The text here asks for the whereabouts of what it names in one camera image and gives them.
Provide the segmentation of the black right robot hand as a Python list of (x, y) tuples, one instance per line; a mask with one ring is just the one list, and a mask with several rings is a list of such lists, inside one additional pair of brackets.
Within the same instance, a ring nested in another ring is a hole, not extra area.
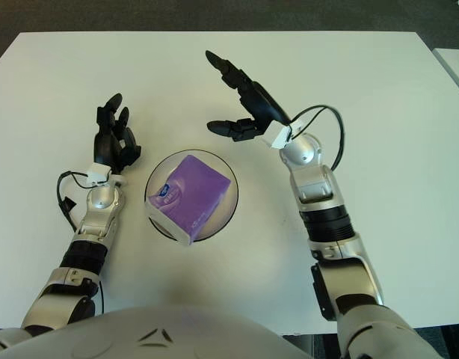
[(229, 60), (209, 50), (206, 50), (205, 55), (209, 63), (220, 72), (223, 82), (237, 90), (241, 105), (252, 116), (237, 121), (210, 121), (206, 124), (210, 132), (238, 142), (263, 135), (273, 121), (285, 126), (290, 124), (290, 117), (260, 83), (252, 80)]

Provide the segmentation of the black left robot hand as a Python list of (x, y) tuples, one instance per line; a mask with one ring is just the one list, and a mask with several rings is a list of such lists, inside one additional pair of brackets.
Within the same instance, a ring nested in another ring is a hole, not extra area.
[(93, 159), (95, 163), (109, 166), (113, 174), (121, 174), (141, 156), (141, 146), (128, 127), (129, 109), (124, 107), (119, 117), (115, 117), (122, 101), (122, 94), (116, 93), (96, 112), (99, 131), (94, 138)]

